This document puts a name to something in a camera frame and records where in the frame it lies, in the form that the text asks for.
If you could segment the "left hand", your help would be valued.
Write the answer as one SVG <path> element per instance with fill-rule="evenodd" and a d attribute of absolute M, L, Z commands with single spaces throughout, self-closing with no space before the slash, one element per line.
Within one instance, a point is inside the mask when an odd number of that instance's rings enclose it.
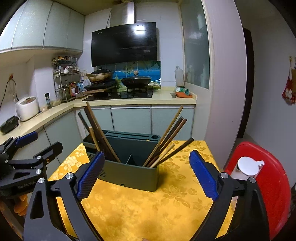
<path fill-rule="evenodd" d="M 14 206 L 14 212 L 19 216 L 24 216 L 27 213 L 28 208 L 28 195 L 24 194 L 16 199 L 16 204 Z"/>

